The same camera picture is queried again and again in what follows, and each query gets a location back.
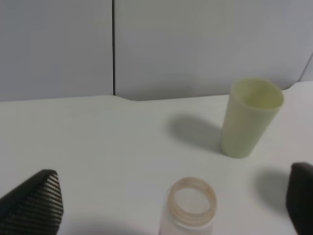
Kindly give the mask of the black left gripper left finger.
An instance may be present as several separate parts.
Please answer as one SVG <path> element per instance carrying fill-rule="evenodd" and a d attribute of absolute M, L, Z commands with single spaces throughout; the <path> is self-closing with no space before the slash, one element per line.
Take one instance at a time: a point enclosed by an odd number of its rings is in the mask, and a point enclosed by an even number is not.
<path fill-rule="evenodd" d="M 57 171 L 43 169 L 0 199 L 0 233 L 56 235 L 63 213 Z"/>

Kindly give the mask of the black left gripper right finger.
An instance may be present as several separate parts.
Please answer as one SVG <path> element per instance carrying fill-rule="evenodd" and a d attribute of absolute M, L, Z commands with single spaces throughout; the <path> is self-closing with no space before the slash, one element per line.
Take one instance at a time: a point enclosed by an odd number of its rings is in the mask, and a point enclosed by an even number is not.
<path fill-rule="evenodd" d="M 286 208 L 299 235 L 313 233 L 313 166 L 294 163 L 289 177 Z"/>

